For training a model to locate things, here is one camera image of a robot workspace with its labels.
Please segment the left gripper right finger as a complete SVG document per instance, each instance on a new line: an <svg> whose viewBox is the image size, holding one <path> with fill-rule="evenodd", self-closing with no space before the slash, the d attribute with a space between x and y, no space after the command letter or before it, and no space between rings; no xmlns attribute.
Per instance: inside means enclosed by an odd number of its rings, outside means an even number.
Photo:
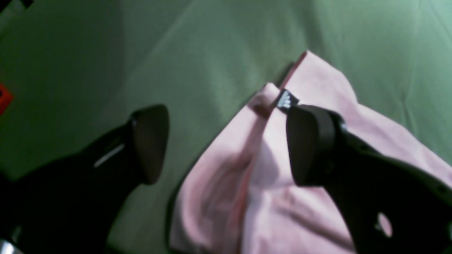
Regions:
<svg viewBox="0 0 452 254"><path fill-rule="evenodd" d="M444 182L381 154L331 110L292 106L286 132L295 184L327 191L359 254L451 253L451 188Z"/></svg>

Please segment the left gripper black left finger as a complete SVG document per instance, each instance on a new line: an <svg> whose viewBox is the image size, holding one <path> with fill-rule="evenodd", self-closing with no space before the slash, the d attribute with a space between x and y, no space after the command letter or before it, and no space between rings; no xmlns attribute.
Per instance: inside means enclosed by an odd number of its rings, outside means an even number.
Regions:
<svg viewBox="0 0 452 254"><path fill-rule="evenodd" d="M168 108L157 104L19 180L1 174L1 253L104 253L128 196L159 180L169 131Z"/></svg>

